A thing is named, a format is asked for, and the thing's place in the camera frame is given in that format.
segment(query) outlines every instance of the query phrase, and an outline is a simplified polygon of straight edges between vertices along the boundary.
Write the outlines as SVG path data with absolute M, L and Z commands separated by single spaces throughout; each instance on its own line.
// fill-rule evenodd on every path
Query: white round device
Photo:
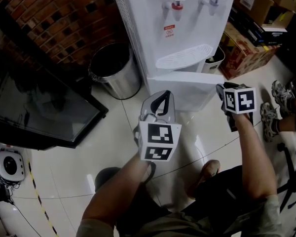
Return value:
M 12 182 L 20 182 L 25 178 L 22 156 L 8 151 L 0 152 L 0 176 Z

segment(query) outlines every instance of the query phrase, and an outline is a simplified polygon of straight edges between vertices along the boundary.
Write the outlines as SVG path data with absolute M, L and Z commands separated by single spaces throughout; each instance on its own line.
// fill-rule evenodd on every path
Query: trash can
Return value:
M 202 73 L 213 74 L 225 59 L 225 53 L 218 46 L 217 51 L 211 59 L 205 61 Z
M 98 50 L 91 60 L 89 75 L 120 100 L 135 96 L 141 87 L 134 52 L 128 43 L 112 43 Z

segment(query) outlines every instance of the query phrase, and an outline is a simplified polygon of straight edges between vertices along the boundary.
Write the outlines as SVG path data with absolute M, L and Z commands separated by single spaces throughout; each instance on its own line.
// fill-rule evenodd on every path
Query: shirt sleeve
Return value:
M 260 205 L 258 213 L 250 219 L 241 237 L 283 237 L 277 195 L 269 196 Z
M 113 237 L 113 229 L 102 221 L 84 219 L 80 223 L 76 237 Z

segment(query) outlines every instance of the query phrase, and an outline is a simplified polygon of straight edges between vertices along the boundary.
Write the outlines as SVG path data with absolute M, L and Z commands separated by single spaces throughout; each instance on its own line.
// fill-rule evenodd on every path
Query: tiled floor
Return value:
M 256 87 L 259 106 L 271 99 L 270 88 L 274 80 L 288 82 L 291 77 L 289 70 L 274 57 L 266 66 L 232 82 Z M 109 113 L 76 149 L 56 147 L 48 151 L 23 152 L 24 159 L 31 162 L 43 207 L 60 237 L 75 236 L 83 211 L 94 194 L 94 178 L 98 172 L 110 166 L 122 167 L 136 152 L 132 129 L 138 123 L 141 105 L 148 92 L 143 87 L 135 97 L 119 101 L 101 88 L 94 87 L 93 95 L 109 109 Z M 241 164 L 238 133 L 230 132 L 218 96 L 199 112 L 177 113 L 177 122 L 183 125 L 178 150 L 171 161 L 157 163 L 154 179 L 148 184 L 155 200 L 171 210 L 183 209 L 191 203 L 184 190 L 195 181 L 204 162 L 218 159 L 222 170 Z M 259 112 L 254 113 L 254 125 L 262 138 Z M 284 133 L 277 141 L 266 145 L 277 171 L 279 185 L 284 184 L 288 176 L 284 154 L 276 150 L 276 142 L 281 140 L 293 152 L 296 149 L 296 134 Z M 21 212 L 42 237 L 55 236 L 40 208 L 29 174 L 21 187 L 14 191 L 13 200 L 20 211 L 0 202 L 0 215 L 12 234 L 19 237 L 38 236 Z M 281 217 L 285 222 L 285 235 L 291 236 L 296 227 L 296 206 L 285 210 Z

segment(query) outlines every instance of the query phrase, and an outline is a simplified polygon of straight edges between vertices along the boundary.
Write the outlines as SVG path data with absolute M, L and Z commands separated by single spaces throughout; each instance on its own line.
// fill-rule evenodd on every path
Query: yellow and black floor tape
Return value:
M 36 189 L 36 183 L 35 183 L 35 180 L 34 180 L 34 177 L 33 177 L 33 174 L 32 174 L 32 168 L 31 168 L 31 164 L 30 164 L 30 161 L 28 161 L 28 165 L 29 165 L 29 170 L 30 170 L 30 176 L 31 176 L 31 179 L 32 179 L 32 182 L 33 182 L 33 185 L 34 185 L 34 189 L 35 189 L 35 193 L 36 193 L 36 196 L 39 200 L 39 203 L 40 203 L 40 206 L 41 206 L 41 209 L 43 211 L 43 213 L 45 214 L 45 217 L 50 225 L 50 227 L 52 228 L 52 230 L 54 231 L 55 235 L 58 237 L 58 234 L 57 234 L 57 231 L 56 229 L 54 228 L 53 224 L 50 222 L 49 220 L 49 216 L 47 215 L 47 212 L 46 210 L 44 209 L 43 205 L 42 205 L 42 202 L 41 202 L 41 199 L 39 197 L 39 194 L 38 194 L 38 191 Z

